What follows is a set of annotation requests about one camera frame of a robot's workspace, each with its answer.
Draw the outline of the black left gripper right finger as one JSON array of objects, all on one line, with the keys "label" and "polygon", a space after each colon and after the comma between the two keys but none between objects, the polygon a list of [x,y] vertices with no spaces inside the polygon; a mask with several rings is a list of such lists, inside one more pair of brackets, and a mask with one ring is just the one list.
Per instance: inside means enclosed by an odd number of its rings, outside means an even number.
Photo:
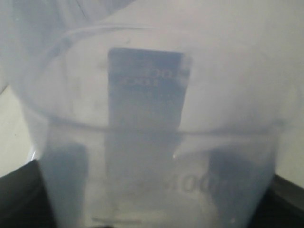
[{"label": "black left gripper right finger", "polygon": [[252,220],[253,228],[302,228],[304,189],[275,175]]}]

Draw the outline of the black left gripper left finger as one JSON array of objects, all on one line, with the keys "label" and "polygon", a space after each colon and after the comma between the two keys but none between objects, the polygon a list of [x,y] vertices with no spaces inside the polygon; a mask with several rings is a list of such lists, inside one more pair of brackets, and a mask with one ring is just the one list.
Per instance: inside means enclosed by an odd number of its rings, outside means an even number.
[{"label": "black left gripper left finger", "polygon": [[33,160],[0,178],[2,228],[55,228],[38,162]]}]

